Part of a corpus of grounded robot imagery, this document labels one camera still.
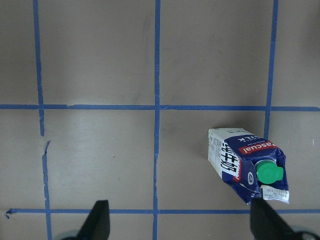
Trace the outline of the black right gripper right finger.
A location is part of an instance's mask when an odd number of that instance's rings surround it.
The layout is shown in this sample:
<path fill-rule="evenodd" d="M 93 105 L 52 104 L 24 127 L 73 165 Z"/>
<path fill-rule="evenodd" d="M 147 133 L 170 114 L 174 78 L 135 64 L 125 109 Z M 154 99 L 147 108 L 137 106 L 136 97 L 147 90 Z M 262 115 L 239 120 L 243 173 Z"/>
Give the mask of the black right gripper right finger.
<path fill-rule="evenodd" d="M 319 235 L 293 230 L 262 198 L 250 204 L 250 230 L 256 240 L 318 240 Z"/>

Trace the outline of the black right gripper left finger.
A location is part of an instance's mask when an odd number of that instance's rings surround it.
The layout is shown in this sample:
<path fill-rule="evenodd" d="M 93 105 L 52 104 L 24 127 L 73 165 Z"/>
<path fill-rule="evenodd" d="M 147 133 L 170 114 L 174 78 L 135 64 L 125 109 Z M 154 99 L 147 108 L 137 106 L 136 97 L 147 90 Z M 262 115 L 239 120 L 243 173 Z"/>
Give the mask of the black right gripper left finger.
<path fill-rule="evenodd" d="M 98 200 L 76 235 L 77 240 L 107 240 L 110 236 L 110 209 L 108 200 Z"/>

